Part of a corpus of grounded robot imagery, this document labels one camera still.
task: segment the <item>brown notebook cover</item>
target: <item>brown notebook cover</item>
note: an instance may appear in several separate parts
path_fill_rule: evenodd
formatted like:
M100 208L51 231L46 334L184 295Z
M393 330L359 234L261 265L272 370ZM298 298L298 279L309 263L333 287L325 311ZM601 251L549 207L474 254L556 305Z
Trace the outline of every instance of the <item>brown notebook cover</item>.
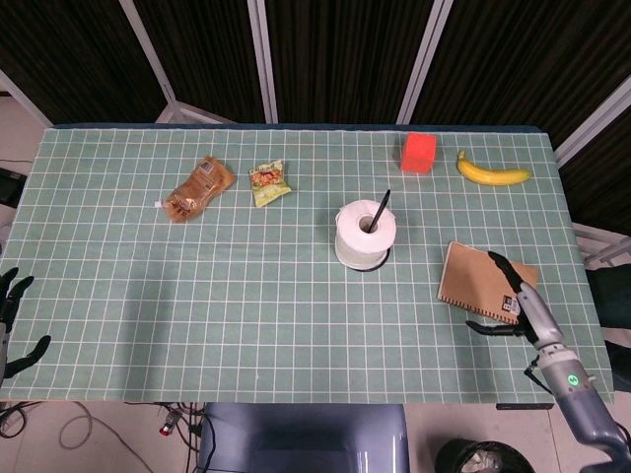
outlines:
M537 269L511 261L531 286L536 286ZM520 307L515 292L486 251L457 241L447 249L438 299L505 323L517 323Z

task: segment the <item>banana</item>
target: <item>banana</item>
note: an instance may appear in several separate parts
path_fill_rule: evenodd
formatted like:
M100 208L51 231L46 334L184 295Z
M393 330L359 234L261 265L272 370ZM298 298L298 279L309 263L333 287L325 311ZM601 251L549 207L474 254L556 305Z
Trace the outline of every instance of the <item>banana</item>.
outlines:
M464 151L457 154L457 170L467 179L486 185L519 184L530 179L531 176L527 169L492 170L480 168L466 158Z

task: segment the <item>tile floor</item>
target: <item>tile floor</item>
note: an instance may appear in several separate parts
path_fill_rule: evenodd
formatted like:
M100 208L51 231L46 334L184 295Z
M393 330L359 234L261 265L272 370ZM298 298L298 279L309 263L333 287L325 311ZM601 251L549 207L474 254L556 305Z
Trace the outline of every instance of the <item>tile floor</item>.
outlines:
M13 99L0 98L0 160L31 160L42 129ZM0 162L0 167L23 173L30 169L28 163ZM0 227L12 218L11 210L0 209ZM165 419L164 410L109 402L86 405L94 416L116 429L156 473L184 472L186 448L178 435L164 438L158 433ZM618 422L631 427L631 394L617 392L611 409ZM2 471L146 471L99 424L94 425L84 445L76 450L62 449L58 443L59 431L68 420L81 414L80 408L70 402L50 402L32 408L28 425L20 436L0 439ZM497 411L488 404L409 404L405 406L405 415L412 473L434 471L438 449L451 438L506 442L519 450L537 473L574 473L586 464L605 459L597 450L574 441L557 407L551 411ZM9 428L9 433L16 428ZM85 432L85 421L77 421L65 431L63 440L78 441Z

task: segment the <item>red object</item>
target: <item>red object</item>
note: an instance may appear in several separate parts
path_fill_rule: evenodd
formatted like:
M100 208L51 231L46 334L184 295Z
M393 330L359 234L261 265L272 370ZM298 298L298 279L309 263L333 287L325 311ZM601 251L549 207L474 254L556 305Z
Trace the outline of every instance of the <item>red object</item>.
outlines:
M436 157L436 137L423 133L410 133L403 146L401 170L426 174Z

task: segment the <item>table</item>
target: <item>table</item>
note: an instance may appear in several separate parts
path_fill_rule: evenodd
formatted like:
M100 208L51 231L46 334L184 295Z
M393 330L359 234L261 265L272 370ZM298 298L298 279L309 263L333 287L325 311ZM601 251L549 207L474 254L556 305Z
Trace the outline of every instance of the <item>table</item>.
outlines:
M41 335L40 363L1 397L243 402L541 402L535 351L464 325L436 294L451 240L539 267L538 288L608 398L611 374L549 140L437 132L428 175L398 168L405 132L50 129L1 271L35 282L10 358ZM483 187L456 169L526 167ZM203 215L155 203L211 154L238 177ZM247 171L281 159L294 192L256 209ZM359 273L334 253L340 207L392 193L388 263Z

